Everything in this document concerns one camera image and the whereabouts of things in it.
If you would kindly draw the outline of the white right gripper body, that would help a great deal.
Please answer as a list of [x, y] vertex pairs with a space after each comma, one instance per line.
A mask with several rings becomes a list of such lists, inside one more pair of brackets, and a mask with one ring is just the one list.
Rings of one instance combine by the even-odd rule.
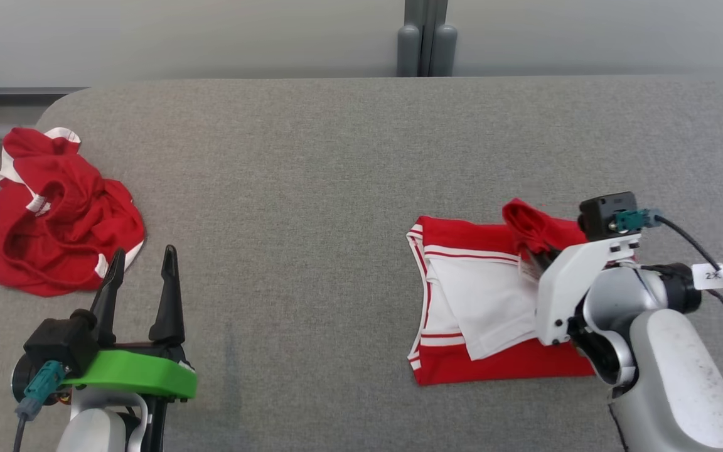
[[611, 261], [634, 257], [641, 234], [584, 244], [560, 252], [540, 275], [535, 309], [535, 333], [544, 346], [568, 341], [567, 320], [600, 272]]

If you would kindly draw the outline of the red white basketball jersey shirt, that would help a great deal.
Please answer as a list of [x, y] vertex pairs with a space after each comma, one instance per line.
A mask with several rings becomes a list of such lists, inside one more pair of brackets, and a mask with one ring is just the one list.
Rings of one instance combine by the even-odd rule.
[[592, 377], [575, 347], [535, 333], [530, 255], [586, 242], [579, 224], [514, 198], [503, 223], [422, 215], [407, 232], [424, 300], [408, 360], [421, 386], [486, 380]]

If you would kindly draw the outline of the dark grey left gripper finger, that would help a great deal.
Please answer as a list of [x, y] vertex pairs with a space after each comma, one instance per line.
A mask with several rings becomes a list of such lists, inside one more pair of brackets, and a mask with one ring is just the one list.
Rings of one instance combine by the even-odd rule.
[[185, 321], [178, 253], [172, 244], [168, 244], [164, 250], [161, 277], [163, 289], [155, 322], [149, 329], [149, 339], [153, 343], [178, 346], [185, 341]]
[[124, 279], [124, 263], [126, 263], [126, 252], [124, 249], [118, 248], [90, 309], [97, 318], [97, 325], [92, 334], [99, 345], [115, 345], [117, 341], [117, 337], [113, 333], [113, 320], [118, 291]]

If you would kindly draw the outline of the red shorts with white trim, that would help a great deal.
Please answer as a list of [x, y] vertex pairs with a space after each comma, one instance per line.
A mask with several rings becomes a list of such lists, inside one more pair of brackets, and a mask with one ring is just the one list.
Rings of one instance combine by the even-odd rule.
[[146, 228], [129, 190], [78, 152], [75, 132], [15, 127], [0, 168], [0, 285], [42, 297], [95, 290], [118, 249], [132, 263]]

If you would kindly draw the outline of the dark grey wall baseboard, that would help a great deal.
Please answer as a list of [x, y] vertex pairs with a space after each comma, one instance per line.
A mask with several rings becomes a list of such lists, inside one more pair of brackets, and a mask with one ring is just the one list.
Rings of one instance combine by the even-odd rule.
[[87, 89], [86, 87], [22, 87], [0, 88], [2, 106], [44, 106], [48, 107], [66, 95]]

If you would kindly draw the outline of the grey partition post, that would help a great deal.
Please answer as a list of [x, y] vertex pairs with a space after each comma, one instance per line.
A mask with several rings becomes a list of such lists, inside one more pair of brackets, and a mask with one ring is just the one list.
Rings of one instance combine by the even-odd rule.
[[404, 0], [396, 77], [451, 77], [458, 30], [447, 22], [449, 0]]

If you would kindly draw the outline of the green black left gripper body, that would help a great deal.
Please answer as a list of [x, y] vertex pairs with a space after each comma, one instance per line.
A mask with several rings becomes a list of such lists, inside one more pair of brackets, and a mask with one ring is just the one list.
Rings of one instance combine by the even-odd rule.
[[71, 373], [63, 384], [183, 401], [196, 397], [198, 376], [183, 346], [146, 342], [100, 350], [83, 374]]

